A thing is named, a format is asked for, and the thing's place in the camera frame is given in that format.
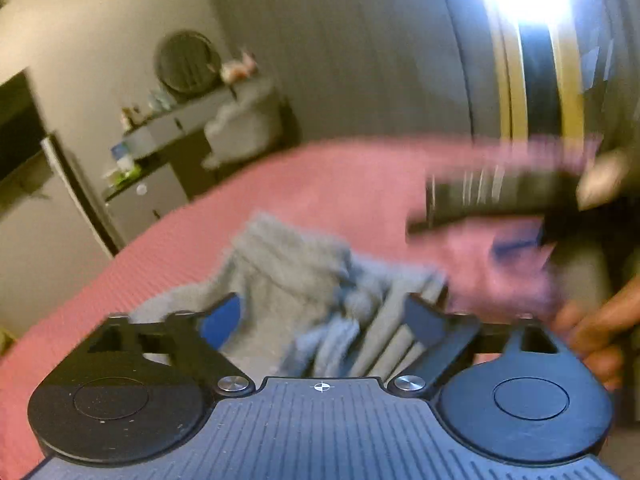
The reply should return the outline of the person right hand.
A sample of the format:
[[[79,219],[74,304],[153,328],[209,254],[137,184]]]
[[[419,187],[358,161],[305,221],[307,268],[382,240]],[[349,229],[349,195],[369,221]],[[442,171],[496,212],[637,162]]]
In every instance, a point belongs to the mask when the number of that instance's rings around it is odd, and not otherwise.
[[[608,391],[622,385],[625,358],[616,340],[639,324],[639,298],[636,276],[599,309],[587,312],[570,302],[551,322],[552,330],[564,338]]]

